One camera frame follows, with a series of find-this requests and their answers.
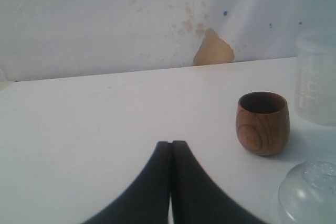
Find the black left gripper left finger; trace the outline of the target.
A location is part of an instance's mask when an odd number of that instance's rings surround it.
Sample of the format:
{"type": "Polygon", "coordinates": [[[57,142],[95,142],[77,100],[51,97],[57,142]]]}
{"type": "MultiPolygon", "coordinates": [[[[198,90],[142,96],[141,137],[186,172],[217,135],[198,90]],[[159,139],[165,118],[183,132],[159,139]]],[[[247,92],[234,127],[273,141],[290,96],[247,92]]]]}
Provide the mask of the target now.
{"type": "Polygon", "coordinates": [[[168,223],[172,144],[158,142],[131,185],[85,223],[168,223]]]}

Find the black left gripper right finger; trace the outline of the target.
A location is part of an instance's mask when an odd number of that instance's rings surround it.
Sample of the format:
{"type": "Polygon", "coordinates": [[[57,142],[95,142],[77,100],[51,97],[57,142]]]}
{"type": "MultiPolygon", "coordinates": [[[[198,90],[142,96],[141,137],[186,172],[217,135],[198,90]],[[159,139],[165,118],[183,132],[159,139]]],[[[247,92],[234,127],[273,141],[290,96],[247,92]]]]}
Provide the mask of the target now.
{"type": "Polygon", "coordinates": [[[213,182],[185,141],[172,143],[170,190],[174,223],[263,223],[213,182]]]}

